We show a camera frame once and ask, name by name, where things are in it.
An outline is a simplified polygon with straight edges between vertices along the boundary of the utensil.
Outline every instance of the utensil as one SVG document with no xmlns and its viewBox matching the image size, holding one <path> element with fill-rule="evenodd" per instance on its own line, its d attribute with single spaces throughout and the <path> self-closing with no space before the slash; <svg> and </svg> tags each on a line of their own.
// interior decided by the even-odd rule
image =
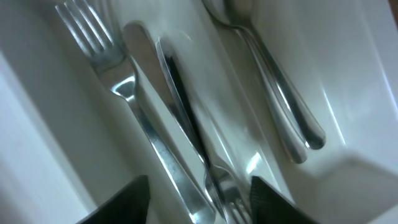
<svg viewBox="0 0 398 224">
<path fill-rule="evenodd" d="M 307 148 L 321 149 L 325 145 L 325 132 L 253 26 L 251 15 L 254 0 L 202 0 L 202 2 L 217 21 L 234 28 L 242 37 L 261 74 L 269 108 L 287 154 L 296 163 L 305 162 Z"/>
<path fill-rule="evenodd" d="M 127 101 L 178 192 L 192 223 L 213 223 L 215 211 L 195 187 L 140 106 L 137 95 L 138 76 L 133 59 L 113 39 L 86 0 L 73 1 L 71 4 L 65 2 L 55 8 L 102 84 Z"/>
<path fill-rule="evenodd" d="M 243 202 L 241 191 L 231 173 L 216 165 L 216 157 L 206 150 L 195 114 L 190 106 L 187 92 L 180 77 L 178 57 L 171 44 L 160 39 L 156 51 L 165 79 L 175 100 L 175 117 L 188 139 L 206 164 L 209 175 L 205 177 L 206 190 L 212 198 L 220 195 L 226 220 L 231 223 L 251 223 L 250 209 Z"/>
</svg>

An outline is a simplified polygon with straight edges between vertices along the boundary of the silver fork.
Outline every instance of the silver fork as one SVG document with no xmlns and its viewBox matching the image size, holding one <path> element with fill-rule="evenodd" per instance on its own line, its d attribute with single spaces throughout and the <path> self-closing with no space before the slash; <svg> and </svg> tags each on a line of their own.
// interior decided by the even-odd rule
<svg viewBox="0 0 398 224">
<path fill-rule="evenodd" d="M 192 223 L 213 223 L 215 211 L 193 184 L 172 151 L 159 136 L 138 102 L 138 75 L 133 59 L 125 53 L 86 0 L 55 6 L 101 83 L 124 98 L 152 144 L 171 179 Z"/>
<path fill-rule="evenodd" d="M 242 200 L 242 195 L 237 185 L 238 182 L 230 171 L 217 165 L 221 164 L 219 159 L 205 147 L 197 119 L 193 114 L 190 102 L 185 97 L 187 92 L 180 76 L 181 66 L 179 66 L 178 55 L 171 43 L 165 39 L 160 39 L 156 43 L 156 51 L 177 108 L 172 112 L 209 170 L 210 175 L 206 174 L 205 177 L 208 194 L 214 198 L 214 202 L 218 200 L 218 195 L 220 196 L 223 207 L 219 209 L 224 210 L 228 223 L 251 223 L 251 212 Z"/>
</svg>

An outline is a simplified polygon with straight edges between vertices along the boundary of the fork head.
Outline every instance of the fork head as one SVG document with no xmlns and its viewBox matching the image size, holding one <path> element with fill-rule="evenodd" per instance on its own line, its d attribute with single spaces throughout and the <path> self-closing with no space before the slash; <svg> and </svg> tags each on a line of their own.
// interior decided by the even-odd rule
<svg viewBox="0 0 398 224">
<path fill-rule="evenodd" d="M 123 48 L 87 0 L 65 1 L 55 9 L 97 73 L 126 58 Z"/>
</svg>

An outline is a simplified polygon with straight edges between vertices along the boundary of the spoon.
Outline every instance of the spoon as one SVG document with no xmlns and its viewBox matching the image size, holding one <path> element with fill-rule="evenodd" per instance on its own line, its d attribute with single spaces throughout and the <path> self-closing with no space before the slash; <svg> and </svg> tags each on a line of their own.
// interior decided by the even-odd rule
<svg viewBox="0 0 398 224">
<path fill-rule="evenodd" d="M 251 15 L 254 1 L 202 0 L 212 16 L 234 28 L 247 45 L 261 74 L 267 102 L 285 150 L 292 161 L 303 163 L 307 160 L 307 149 L 321 149 L 325 145 L 325 132 L 253 26 Z"/>
</svg>

